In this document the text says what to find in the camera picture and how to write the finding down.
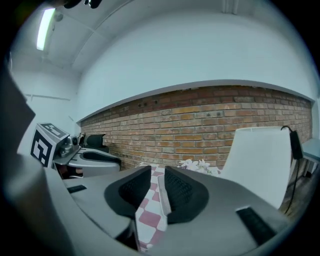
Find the white wall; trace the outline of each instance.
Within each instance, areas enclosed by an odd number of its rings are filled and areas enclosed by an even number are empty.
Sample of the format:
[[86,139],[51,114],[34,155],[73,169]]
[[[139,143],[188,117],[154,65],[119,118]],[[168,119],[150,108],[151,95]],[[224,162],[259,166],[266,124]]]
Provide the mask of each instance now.
[[261,23],[205,11],[166,14],[122,36],[82,76],[77,121],[199,81],[254,81],[315,100],[319,88],[305,70],[288,41]]
[[35,112],[18,148],[29,155],[36,123],[50,122],[64,131],[75,134],[76,97],[80,77],[32,57],[15,55],[12,76],[25,95],[27,104]]

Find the power cord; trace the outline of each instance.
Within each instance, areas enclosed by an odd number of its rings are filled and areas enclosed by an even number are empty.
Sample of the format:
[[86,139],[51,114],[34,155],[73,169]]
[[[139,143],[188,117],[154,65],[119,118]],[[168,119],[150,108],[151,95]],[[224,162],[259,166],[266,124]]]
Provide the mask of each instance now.
[[294,196],[295,196],[295,191],[296,191],[296,185],[297,185],[297,181],[298,181],[298,174],[299,174],[299,169],[300,169],[300,159],[303,158],[303,152],[302,152],[302,148],[301,148],[301,144],[300,144],[300,140],[299,140],[299,136],[297,131],[293,131],[289,126],[284,125],[282,126],[281,130],[283,128],[288,128],[290,131],[290,144],[291,144],[291,151],[292,151],[292,156],[294,159],[297,160],[297,170],[296,170],[296,174],[295,174],[295,180],[294,180],[294,184],[293,184],[293,191],[292,191],[292,195],[291,195],[291,199],[289,202],[289,205],[286,209],[286,211],[284,212],[284,214],[286,214],[290,207],[291,204],[294,200]]

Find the checkered cloth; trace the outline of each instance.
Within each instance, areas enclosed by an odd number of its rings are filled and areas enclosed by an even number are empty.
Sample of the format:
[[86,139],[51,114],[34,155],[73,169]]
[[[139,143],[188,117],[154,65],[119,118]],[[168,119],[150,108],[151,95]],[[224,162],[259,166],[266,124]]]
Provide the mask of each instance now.
[[165,166],[141,163],[139,166],[151,166],[151,186],[135,213],[136,228],[140,249],[146,252],[155,245],[167,229],[167,217],[161,209],[158,176],[165,174]]

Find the ceiling light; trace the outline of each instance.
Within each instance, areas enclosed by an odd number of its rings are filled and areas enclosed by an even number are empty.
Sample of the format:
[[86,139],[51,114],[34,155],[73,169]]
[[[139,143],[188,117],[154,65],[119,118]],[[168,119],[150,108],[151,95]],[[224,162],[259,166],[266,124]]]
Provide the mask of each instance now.
[[48,32],[48,27],[51,21],[52,16],[54,15],[55,9],[47,9],[44,11],[42,20],[40,23],[38,39],[36,41],[36,48],[40,51],[43,51],[45,48],[46,36]]

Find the gray table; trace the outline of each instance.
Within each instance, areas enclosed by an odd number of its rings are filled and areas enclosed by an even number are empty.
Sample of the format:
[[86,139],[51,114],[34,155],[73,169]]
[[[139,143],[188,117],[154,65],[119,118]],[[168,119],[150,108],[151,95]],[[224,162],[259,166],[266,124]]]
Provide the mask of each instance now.
[[[311,138],[302,144],[303,158],[308,162],[304,169],[303,175],[306,176],[307,172],[312,173],[314,164],[320,164],[320,139]],[[290,177],[296,168],[297,160],[293,159],[290,170]]]

